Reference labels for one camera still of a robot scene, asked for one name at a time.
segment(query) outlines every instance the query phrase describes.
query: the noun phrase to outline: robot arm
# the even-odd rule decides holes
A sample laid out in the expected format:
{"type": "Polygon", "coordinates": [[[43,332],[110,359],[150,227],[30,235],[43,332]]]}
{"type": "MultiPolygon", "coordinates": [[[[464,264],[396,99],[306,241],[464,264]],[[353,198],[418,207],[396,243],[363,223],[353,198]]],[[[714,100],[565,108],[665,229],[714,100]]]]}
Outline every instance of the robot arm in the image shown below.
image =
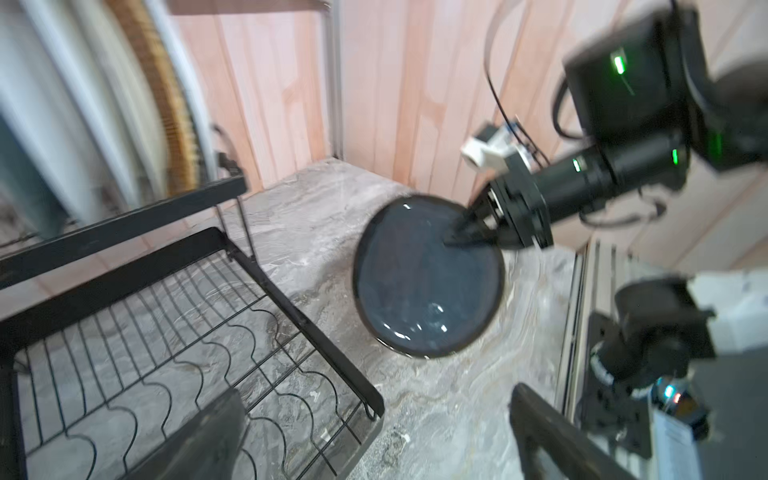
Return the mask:
{"type": "Polygon", "coordinates": [[[768,269],[627,285],[615,297],[619,328],[593,352],[592,369],[607,385],[644,389],[662,376],[685,377],[692,359],[765,346],[766,292],[768,269]]]}
{"type": "MultiPolygon", "coordinates": [[[[525,149],[498,141],[504,128],[485,127],[462,154],[500,174],[446,244],[549,247],[554,222],[579,215],[586,223],[608,200],[644,186],[680,190],[691,151],[717,171],[768,157],[765,98],[728,101],[707,77],[695,8],[654,12],[585,48],[564,69],[587,147],[532,173],[525,149]]],[[[663,213],[657,204],[654,217],[663,213]]]]}

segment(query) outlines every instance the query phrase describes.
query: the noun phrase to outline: black cable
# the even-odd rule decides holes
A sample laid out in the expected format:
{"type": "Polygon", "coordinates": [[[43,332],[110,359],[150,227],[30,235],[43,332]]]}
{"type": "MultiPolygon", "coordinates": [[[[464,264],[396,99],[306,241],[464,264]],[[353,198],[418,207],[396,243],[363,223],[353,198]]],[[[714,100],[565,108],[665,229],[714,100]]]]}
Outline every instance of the black cable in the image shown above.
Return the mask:
{"type": "MultiPolygon", "coordinates": [[[[509,131],[515,136],[515,139],[518,141],[520,145],[525,146],[525,142],[520,138],[520,135],[518,134],[518,131],[521,131],[523,135],[528,137],[528,139],[531,141],[531,144],[533,144],[534,148],[536,148],[536,153],[541,153],[538,148],[535,146],[533,140],[525,133],[525,131],[522,130],[520,127],[520,124],[518,122],[512,123],[509,120],[509,117],[507,116],[507,112],[504,111],[504,107],[502,107],[502,101],[498,97],[498,94],[496,93],[496,89],[493,86],[493,81],[491,81],[491,69],[489,67],[490,64],[490,58],[491,58],[491,50],[493,48],[493,41],[496,36],[496,32],[498,31],[499,27],[502,24],[502,21],[506,16],[509,14],[509,12],[512,11],[512,9],[517,6],[520,3],[520,0],[502,0],[498,7],[496,8],[496,12],[494,12],[493,17],[491,18],[491,23],[488,26],[488,31],[485,33],[485,51],[483,53],[483,69],[485,70],[485,80],[488,81],[488,86],[491,88],[491,94],[493,95],[493,99],[496,102],[496,106],[498,107],[498,110],[502,113],[502,117],[504,117],[504,122],[507,124],[507,128],[509,131]]],[[[543,157],[545,157],[545,160],[547,161],[547,164],[549,164],[549,159],[546,158],[545,155],[542,154],[543,157]]],[[[536,158],[535,154],[531,154],[531,157],[533,158],[533,161],[536,162],[539,168],[543,169],[544,165],[541,164],[541,162],[536,158]]]]}
{"type": "Polygon", "coordinates": [[[643,196],[643,189],[638,188],[637,193],[640,195],[640,199],[646,204],[655,207],[656,211],[651,215],[631,214],[624,218],[617,220],[609,220],[605,222],[592,221],[587,218],[587,214],[584,211],[578,213],[578,219],[586,226],[595,229],[610,229],[610,228],[624,228],[636,223],[651,223],[658,221],[665,214],[667,214],[667,204],[658,198],[647,198],[643,196]]]}
{"type": "Polygon", "coordinates": [[[558,94],[554,96],[554,102],[552,102],[552,126],[554,127],[554,131],[558,132],[558,135],[560,135],[563,138],[567,138],[569,140],[581,140],[584,138],[583,135],[577,135],[577,134],[569,134],[566,131],[563,131],[563,129],[560,127],[560,121],[558,120],[558,117],[560,116],[560,109],[563,106],[563,99],[565,98],[565,92],[568,91],[568,81],[566,81],[565,77],[563,77],[562,80],[560,80],[560,87],[558,88],[558,94]]]}
{"type": "Polygon", "coordinates": [[[212,124],[210,127],[219,135],[219,137],[221,137],[222,140],[224,140],[224,143],[227,146],[227,156],[231,160],[234,160],[236,163],[239,163],[239,159],[237,158],[237,149],[235,148],[235,144],[232,142],[232,138],[227,133],[227,131],[224,130],[219,124],[212,124]]]}
{"type": "Polygon", "coordinates": [[[525,131],[525,129],[523,128],[523,124],[520,123],[519,121],[516,121],[515,122],[515,126],[518,129],[520,129],[520,132],[522,132],[523,135],[525,135],[525,137],[530,142],[530,144],[531,144],[530,146],[533,147],[534,151],[531,153],[531,155],[533,156],[533,155],[539,154],[539,155],[541,155],[541,158],[543,158],[544,161],[547,162],[547,166],[552,165],[552,162],[549,161],[549,157],[547,157],[547,155],[543,151],[541,151],[541,149],[538,147],[536,142],[533,141],[533,138],[531,138],[531,135],[529,135],[528,132],[525,131]]]}

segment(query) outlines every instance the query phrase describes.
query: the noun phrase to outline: metal pole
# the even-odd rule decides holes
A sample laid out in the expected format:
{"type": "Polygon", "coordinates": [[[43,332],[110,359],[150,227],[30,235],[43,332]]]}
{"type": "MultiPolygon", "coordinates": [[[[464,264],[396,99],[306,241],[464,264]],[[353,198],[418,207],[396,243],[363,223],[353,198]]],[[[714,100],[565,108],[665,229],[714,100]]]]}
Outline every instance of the metal pole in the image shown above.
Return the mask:
{"type": "MultiPolygon", "coordinates": [[[[229,234],[229,232],[227,232],[227,224],[224,223],[224,215],[221,213],[221,205],[220,204],[216,204],[216,215],[218,215],[219,222],[221,222],[221,231],[224,232],[224,236],[226,238],[229,238],[230,234],[229,234]]],[[[230,262],[232,261],[232,256],[230,255],[229,251],[227,251],[227,258],[229,259],[230,262]]]]}
{"type": "Polygon", "coordinates": [[[330,123],[331,156],[344,160],[344,122],[341,106],[341,41],[339,39],[342,0],[326,3],[323,30],[326,44],[326,87],[328,90],[328,121],[330,123]]]}
{"type": "Polygon", "coordinates": [[[240,211],[240,219],[243,221],[243,231],[245,237],[248,239],[248,246],[250,247],[250,259],[254,262],[256,260],[256,249],[253,248],[253,239],[250,237],[250,231],[248,229],[248,219],[245,217],[245,210],[243,210],[243,202],[240,201],[240,197],[237,198],[237,209],[240,211]]]}

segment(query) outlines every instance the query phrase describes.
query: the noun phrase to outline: ceramic plate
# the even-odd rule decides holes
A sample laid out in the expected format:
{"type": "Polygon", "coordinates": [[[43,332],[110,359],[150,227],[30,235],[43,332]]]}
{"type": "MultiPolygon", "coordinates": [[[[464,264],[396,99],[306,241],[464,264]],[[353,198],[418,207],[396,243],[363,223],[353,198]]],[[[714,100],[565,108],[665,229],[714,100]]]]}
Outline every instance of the ceramic plate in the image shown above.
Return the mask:
{"type": "Polygon", "coordinates": [[[68,2],[22,0],[40,39],[94,135],[129,209],[144,204],[140,165],[120,110],[68,2]]]}
{"type": "Polygon", "coordinates": [[[154,20],[157,33],[160,35],[163,45],[168,50],[168,56],[174,64],[179,84],[184,90],[184,96],[190,106],[192,121],[197,132],[197,141],[200,142],[200,151],[205,162],[208,180],[216,180],[218,178],[218,167],[216,165],[216,155],[214,154],[214,143],[210,134],[211,122],[205,106],[203,90],[197,81],[197,73],[189,59],[187,49],[181,41],[176,24],[170,19],[170,13],[165,5],[165,1],[144,0],[144,4],[154,20]]]}
{"type": "Polygon", "coordinates": [[[64,208],[83,224],[111,212],[111,181],[64,82],[21,10],[0,2],[2,115],[64,208]]]}
{"type": "Polygon", "coordinates": [[[442,198],[401,197],[363,231],[353,264],[355,303],[363,324],[389,348],[430,359],[449,355],[493,319],[504,290],[502,252],[490,244],[443,243],[464,212],[442,198]]]}
{"type": "Polygon", "coordinates": [[[88,43],[112,88],[156,199],[168,196],[168,144],[160,112],[136,54],[101,0],[74,0],[88,43]]]}

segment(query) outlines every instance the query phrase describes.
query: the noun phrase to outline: marble countertop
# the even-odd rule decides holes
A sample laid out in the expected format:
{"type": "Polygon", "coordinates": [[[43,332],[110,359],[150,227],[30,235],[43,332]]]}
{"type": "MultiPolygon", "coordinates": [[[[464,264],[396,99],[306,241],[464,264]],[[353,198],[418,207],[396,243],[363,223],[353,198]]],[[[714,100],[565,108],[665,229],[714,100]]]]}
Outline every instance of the marble countertop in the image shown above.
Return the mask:
{"type": "MultiPolygon", "coordinates": [[[[381,434],[350,478],[521,478],[507,404],[518,382],[554,398],[574,254],[505,252],[504,296],[479,339],[441,359],[399,355],[361,323],[352,264],[368,220],[409,191],[341,161],[313,164],[244,202],[259,263],[384,397],[381,434]]],[[[237,210],[224,215],[248,251],[237,210]]]]}

